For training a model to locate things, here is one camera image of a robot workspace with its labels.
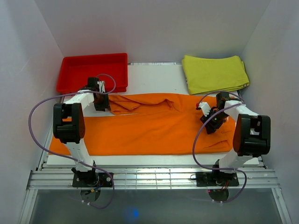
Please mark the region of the orange trousers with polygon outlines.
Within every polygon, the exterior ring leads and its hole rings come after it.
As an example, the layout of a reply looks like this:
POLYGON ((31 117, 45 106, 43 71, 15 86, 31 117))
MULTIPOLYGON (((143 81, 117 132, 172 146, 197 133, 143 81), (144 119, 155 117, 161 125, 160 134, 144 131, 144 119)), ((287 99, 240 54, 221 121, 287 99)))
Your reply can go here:
POLYGON ((232 149, 235 121, 213 134, 202 127, 199 96, 174 93, 110 95, 111 116, 85 117, 84 142, 93 156, 224 153, 232 149))

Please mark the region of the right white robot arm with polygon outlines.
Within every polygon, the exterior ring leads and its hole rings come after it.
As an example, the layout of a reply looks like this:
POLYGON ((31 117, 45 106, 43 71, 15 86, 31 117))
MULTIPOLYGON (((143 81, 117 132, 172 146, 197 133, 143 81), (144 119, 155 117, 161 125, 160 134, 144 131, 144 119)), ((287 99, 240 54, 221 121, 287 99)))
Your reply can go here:
POLYGON ((196 109, 203 113, 200 121, 207 134, 215 133, 228 117, 235 121, 232 149, 215 162, 212 171, 196 173, 197 186, 238 186, 237 169, 252 158, 270 151, 270 117, 251 111, 241 99, 223 91, 216 95, 216 106, 210 107, 207 102, 200 100, 196 109))

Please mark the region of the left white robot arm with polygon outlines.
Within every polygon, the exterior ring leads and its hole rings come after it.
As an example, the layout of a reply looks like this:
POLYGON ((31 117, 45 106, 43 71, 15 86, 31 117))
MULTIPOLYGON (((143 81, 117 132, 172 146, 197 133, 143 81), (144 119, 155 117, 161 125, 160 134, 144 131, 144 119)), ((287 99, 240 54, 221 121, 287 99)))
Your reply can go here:
POLYGON ((80 181, 88 186, 95 186, 99 182, 99 175, 94 168, 94 160, 89 155, 85 142, 85 121, 83 110, 90 104, 96 111, 110 110, 105 82, 98 77, 89 77, 87 85, 78 94, 64 103, 57 103, 53 107, 53 134, 63 143, 72 158, 76 159, 76 167, 72 172, 80 181))

